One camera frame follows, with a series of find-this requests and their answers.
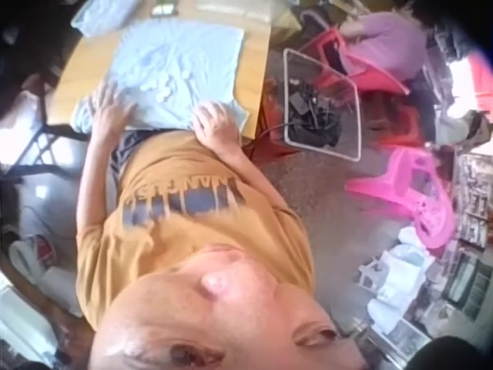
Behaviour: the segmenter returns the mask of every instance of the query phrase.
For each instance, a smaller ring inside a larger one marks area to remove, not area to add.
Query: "light blue cloth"
[[[242,129],[248,113],[233,90],[243,36],[242,29],[176,18],[127,29],[107,79],[117,81],[126,102],[138,103],[129,130],[185,130],[193,108],[209,100],[226,104]],[[164,101],[156,101],[166,90]],[[77,132],[91,132],[87,102],[81,101],[72,117]]]

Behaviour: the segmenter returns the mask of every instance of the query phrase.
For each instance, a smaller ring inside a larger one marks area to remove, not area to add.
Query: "hand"
[[[115,83],[103,82],[89,99],[92,141],[115,149],[135,108],[136,104],[123,105],[121,98],[116,95]]]
[[[241,150],[240,131],[226,107],[204,103],[193,114],[197,139],[219,158]]]

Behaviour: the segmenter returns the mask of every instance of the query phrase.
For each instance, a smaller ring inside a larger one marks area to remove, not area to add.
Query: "eye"
[[[200,350],[190,345],[174,345],[169,351],[171,363],[178,368],[204,368],[221,362],[223,353]]]
[[[303,347],[319,347],[323,345],[330,345],[338,338],[337,333],[330,329],[323,329],[318,331],[300,341],[297,345]]]

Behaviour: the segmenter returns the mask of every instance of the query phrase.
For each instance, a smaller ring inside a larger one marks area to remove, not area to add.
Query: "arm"
[[[288,208],[276,188],[241,150],[238,127],[223,106],[206,103],[197,109],[193,129],[197,139],[238,173],[243,181],[261,192],[275,207]]]
[[[77,202],[77,230],[106,220],[106,168],[111,151],[98,140],[89,143]]]
[[[360,20],[347,19],[339,27],[339,33],[344,39],[350,41],[365,36],[364,24]]]
[[[288,208],[283,196],[270,183],[265,175],[248,159],[238,146],[220,159],[248,183],[252,188],[261,192],[275,207]]]
[[[360,37],[368,39],[391,31],[400,22],[403,20],[398,14],[378,12],[363,15],[355,21],[347,20],[340,26],[339,32],[346,40],[355,40]]]
[[[106,169],[122,131],[130,120],[134,105],[122,106],[114,84],[101,85],[89,100],[92,115],[92,138],[77,203],[77,230],[103,225],[106,220]]]

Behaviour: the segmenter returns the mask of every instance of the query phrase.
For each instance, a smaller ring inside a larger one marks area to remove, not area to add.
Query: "t-shirt print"
[[[170,214],[191,217],[245,204],[232,177],[190,176],[168,183],[140,187],[124,200],[122,225],[143,226],[166,219]]]

